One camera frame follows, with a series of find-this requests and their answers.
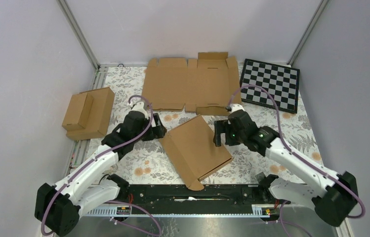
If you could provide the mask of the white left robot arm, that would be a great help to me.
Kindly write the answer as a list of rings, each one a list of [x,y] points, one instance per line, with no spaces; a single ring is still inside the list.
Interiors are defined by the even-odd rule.
[[[53,185],[41,185],[34,217],[41,222],[42,235],[63,237],[99,205],[131,199],[128,181],[116,174],[102,173],[131,152],[138,141],[161,139],[166,131],[157,113],[149,117],[146,112],[132,110],[73,173]]]

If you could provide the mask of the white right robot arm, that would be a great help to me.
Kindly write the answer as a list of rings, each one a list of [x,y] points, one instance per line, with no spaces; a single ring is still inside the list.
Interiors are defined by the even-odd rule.
[[[303,181],[293,183],[268,175],[260,182],[261,201],[272,203],[281,199],[301,204],[333,227],[340,226],[358,204],[358,186],[353,174],[348,171],[340,174],[308,161],[277,131],[268,126],[258,127],[245,110],[232,111],[227,119],[214,122],[213,142],[217,147],[222,145],[221,134],[225,135],[226,145],[243,144],[250,151],[283,165]]]

